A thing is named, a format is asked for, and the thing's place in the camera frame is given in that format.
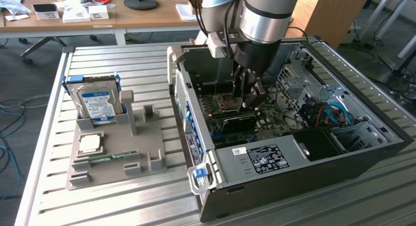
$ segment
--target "power supply label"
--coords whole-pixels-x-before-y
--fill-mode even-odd
[[[288,168],[287,159],[278,144],[248,149],[247,153],[259,174]]]

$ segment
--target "lamp base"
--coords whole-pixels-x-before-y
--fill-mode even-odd
[[[156,0],[124,0],[124,5],[134,10],[151,10],[158,7],[159,2]]]

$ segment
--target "aluminum slotted table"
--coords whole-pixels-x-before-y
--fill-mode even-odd
[[[167,47],[184,43],[80,47],[62,55],[16,225],[407,225],[416,222],[416,143],[382,161],[358,179],[339,183],[208,224],[190,190],[167,84]],[[416,137],[415,118],[331,53],[314,45],[406,132]],[[63,75],[118,72],[135,107],[160,111],[168,171],[68,191],[67,169],[76,110],[60,87]],[[322,79],[324,71],[315,69]]]

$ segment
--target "office chair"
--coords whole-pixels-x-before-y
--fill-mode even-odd
[[[95,35],[90,35],[91,40],[98,41],[98,36]],[[34,60],[31,58],[27,58],[27,56],[35,52],[43,45],[46,45],[50,41],[56,41],[59,43],[59,45],[62,45],[63,47],[67,47],[67,44],[63,42],[63,40],[60,40],[59,37],[43,37],[38,43],[35,43],[30,49],[27,49],[27,51],[20,55],[23,58],[23,62],[26,64],[32,64]],[[26,38],[20,38],[19,42],[23,44],[27,44],[27,39]]]

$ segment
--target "green circuit board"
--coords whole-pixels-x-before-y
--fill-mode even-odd
[[[236,110],[239,99],[232,98],[231,94],[200,96],[199,103],[211,138],[218,148],[280,137],[295,129],[287,124],[280,110],[268,100],[256,109],[240,112]],[[246,130],[230,131],[226,129],[224,124],[236,119],[246,120]]]

